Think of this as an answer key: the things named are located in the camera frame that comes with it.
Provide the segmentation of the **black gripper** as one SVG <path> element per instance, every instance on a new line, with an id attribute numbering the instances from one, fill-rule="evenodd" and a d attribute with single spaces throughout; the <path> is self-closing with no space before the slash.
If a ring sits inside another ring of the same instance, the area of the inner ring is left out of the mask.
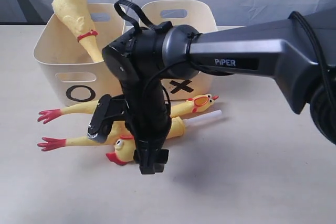
<path id="1" fill-rule="evenodd" d="M 127 102 L 127 128 L 135 141 L 133 160 L 142 175 L 162 173 L 168 150 L 162 148 L 170 130 L 170 115 L 160 80 L 121 81 Z"/>

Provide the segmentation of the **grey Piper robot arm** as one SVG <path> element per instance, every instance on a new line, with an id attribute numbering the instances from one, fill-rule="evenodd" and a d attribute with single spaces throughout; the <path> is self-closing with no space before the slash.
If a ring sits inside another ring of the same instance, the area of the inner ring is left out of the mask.
<path id="1" fill-rule="evenodd" d="M 142 174 L 162 172 L 168 158 L 162 146 L 171 127 L 170 104 L 161 80 L 188 80 L 199 72 L 274 79 L 292 111 L 299 114 L 309 104 L 317 129 L 335 142 L 334 8 L 205 34 L 190 25 L 133 22 L 102 55 L 120 81 Z"/>

